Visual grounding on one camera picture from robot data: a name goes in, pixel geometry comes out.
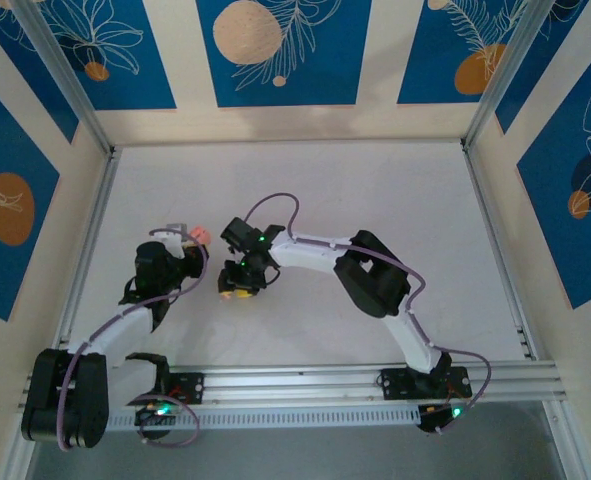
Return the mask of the aluminium side rail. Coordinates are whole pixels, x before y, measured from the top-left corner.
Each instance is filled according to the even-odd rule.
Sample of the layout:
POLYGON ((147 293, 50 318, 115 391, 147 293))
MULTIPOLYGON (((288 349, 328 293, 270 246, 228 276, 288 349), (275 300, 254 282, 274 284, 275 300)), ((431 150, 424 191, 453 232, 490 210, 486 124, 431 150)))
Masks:
POLYGON ((74 349, 70 351, 71 333, 75 327, 80 301, 119 168, 122 151, 122 148, 114 147, 103 167, 99 185, 93 196, 92 209, 83 229, 81 250, 66 290, 65 302, 52 342, 54 350, 62 352, 70 358, 74 357, 79 348, 79 344, 74 342, 74 349))
POLYGON ((537 347, 533 344, 529 327, 524 315, 523 306, 521 300, 519 299, 516 286, 511 278, 511 272, 509 271, 507 258, 502 250, 499 224, 494 218, 494 209, 491 202, 491 197, 484 188, 482 172, 469 151, 465 147, 463 147, 462 150, 471 183, 479 204, 480 212, 487 230, 487 236, 489 238, 496 268, 504 290, 504 295, 509 306, 514 329, 516 330, 516 333, 522 344, 524 357, 530 361, 539 360, 537 347))

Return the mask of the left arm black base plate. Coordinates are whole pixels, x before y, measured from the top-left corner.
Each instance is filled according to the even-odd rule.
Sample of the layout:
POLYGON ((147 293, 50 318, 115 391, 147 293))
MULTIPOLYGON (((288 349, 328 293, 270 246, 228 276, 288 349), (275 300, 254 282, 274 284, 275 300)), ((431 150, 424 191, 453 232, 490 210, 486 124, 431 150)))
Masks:
POLYGON ((197 373, 175 373, 157 380, 152 370, 124 372, 117 370, 108 378, 109 405, 123 407, 136 404, 142 395, 164 395, 193 405, 202 402, 204 376, 197 373))

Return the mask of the aluminium mounting rail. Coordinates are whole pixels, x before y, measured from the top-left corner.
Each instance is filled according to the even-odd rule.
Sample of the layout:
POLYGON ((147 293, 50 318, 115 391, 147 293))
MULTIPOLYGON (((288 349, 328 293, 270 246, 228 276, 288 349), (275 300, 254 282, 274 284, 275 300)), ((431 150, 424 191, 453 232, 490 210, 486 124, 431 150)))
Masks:
POLYGON ((454 364, 468 371, 472 397, 446 400, 385 400, 377 377, 382 369, 402 364, 272 367, 170 368, 172 373, 205 375, 202 406, 318 406, 366 402, 465 405, 469 402, 563 400, 565 389, 551 361, 499 361, 454 364))

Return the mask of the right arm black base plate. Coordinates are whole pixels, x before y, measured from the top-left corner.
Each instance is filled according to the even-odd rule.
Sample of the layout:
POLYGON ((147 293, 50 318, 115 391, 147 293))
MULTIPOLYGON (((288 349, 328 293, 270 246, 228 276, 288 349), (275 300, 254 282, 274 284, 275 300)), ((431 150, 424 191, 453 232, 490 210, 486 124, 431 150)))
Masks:
POLYGON ((376 380, 385 400, 446 400, 472 397, 468 371, 451 367, 444 374, 424 374, 410 368, 382 369, 376 380))

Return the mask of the aluminium frame post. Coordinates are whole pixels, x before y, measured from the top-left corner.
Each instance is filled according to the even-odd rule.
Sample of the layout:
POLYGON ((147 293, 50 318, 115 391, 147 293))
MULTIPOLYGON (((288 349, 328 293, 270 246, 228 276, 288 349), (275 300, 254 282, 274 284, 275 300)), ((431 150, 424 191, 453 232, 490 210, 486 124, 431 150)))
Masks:
POLYGON ((485 125, 494 114, 554 3, 555 0, 528 0, 524 15, 517 23, 514 34, 462 137, 464 153, 468 154, 472 150, 485 125))
POLYGON ((104 156, 111 158, 113 146, 95 114, 89 97, 39 8, 31 0, 9 0, 9 4, 76 117, 86 127, 91 139, 104 156))

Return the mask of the aluminium frame bar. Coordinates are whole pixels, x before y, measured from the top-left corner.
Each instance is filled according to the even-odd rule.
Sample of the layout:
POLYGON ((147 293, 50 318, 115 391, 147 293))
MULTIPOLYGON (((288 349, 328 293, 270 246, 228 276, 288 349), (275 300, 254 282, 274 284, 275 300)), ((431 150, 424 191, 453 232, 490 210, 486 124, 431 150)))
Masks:
POLYGON ((21 413, 11 415, 0 460, 0 480, 26 480, 36 443, 26 440, 21 432, 21 413))
POLYGON ((591 459, 568 401, 542 402, 566 480, 591 480, 591 459))

